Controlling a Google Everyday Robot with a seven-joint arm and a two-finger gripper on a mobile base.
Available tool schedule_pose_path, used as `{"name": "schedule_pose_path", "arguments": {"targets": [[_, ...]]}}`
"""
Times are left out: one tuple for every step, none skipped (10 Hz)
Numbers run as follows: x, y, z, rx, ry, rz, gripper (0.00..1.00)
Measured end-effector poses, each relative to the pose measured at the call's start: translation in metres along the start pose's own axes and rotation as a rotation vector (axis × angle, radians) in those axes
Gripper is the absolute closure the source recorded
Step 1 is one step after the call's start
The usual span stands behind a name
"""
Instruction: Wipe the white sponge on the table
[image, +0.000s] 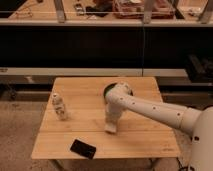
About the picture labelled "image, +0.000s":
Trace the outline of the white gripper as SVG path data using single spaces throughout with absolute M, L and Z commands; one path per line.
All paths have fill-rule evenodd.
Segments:
M 125 109 L 123 107 L 108 102 L 105 109 L 105 125 L 111 124 L 117 126 L 118 120 L 124 111 Z

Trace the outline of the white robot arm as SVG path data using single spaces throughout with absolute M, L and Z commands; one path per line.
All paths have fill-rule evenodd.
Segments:
M 180 130 L 192 138 L 187 171 L 213 171 L 213 107 L 197 110 L 170 103 L 137 98 L 125 82 L 112 83 L 104 89 L 106 103 L 105 131 L 117 132 L 117 123 L 125 110 Z

